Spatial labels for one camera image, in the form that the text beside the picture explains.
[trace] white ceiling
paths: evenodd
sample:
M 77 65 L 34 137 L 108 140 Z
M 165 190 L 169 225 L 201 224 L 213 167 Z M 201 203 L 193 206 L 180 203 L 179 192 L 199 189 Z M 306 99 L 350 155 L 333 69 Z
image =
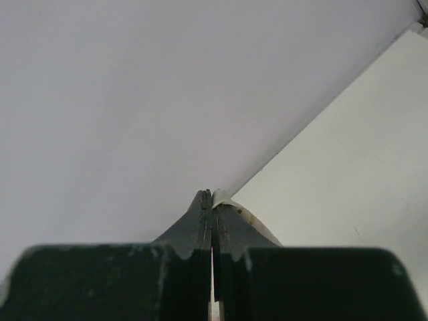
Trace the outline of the white ceiling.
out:
M 0 275 L 40 242 L 150 241 L 234 193 L 412 0 L 2 0 Z
M 408 31 L 233 198 L 284 245 L 391 250 L 426 311 L 427 74 Z

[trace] white wall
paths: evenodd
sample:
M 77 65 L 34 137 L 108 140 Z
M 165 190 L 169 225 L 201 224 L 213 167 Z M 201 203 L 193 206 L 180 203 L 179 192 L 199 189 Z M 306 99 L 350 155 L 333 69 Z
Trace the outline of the white wall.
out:
M 392 250 L 426 310 L 427 76 L 409 31 L 233 198 L 284 245 Z
M 236 191 L 417 18 L 413 0 L 1 0 L 0 276 L 34 243 L 150 241 L 197 190 Z

